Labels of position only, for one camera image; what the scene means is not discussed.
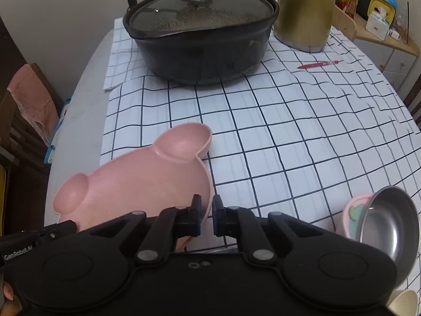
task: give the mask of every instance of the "pink cloth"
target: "pink cloth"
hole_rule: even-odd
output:
[[[15,73],[7,90],[23,118],[48,146],[58,122],[57,110],[49,92],[29,64],[25,64]]]

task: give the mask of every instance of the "black pot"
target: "black pot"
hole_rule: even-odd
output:
[[[155,74],[208,84],[260,63],[278,12],[275,0],[144,0],[123,24]]]

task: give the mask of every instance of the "pink bowl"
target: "pink bowl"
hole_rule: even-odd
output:
[[[342,212],[342,223],[336,230],[336,232],[342,236],[345,236],[349,239],[352,239],[351,234],[349,233],[349,210],[351,207],[357,207],[367,204],[374,194],[363,194],[352,198],[344,208]]]
[[[185,123],[164,132],[151,146],[117,157],[90,175],[71,177],[53,201],[58,221],[71,219],[83,230],[135,210],[157,216],[165,208],[190,206],[194,194],[202,196],[206,219],[213,185],[201,158],[211,139],[207,125]]]

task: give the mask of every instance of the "kettle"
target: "kettle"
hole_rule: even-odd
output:
[[[320,52],[329,37],[335,0],[278,0],[274,34],[284,44]]]

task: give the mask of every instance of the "tablecloth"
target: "tablecloth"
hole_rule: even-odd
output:
[[[303,63],[340,60],[308,70]],[[182,86],[147,68],[117,19],[105,89],[110,93],[101,163],[151,144],[185,122],[210,126],[205,163],[225,206],[258,216],[281,211],[335,231],[345,204],[397,185],[421,212],[421,135],[372,61],[332,27],[323,52],[306,53],[271,33],[261,65],[216,85]],[[186,248],[233,246],[212,221]],[[421,262],[402,288],[420,292]]]

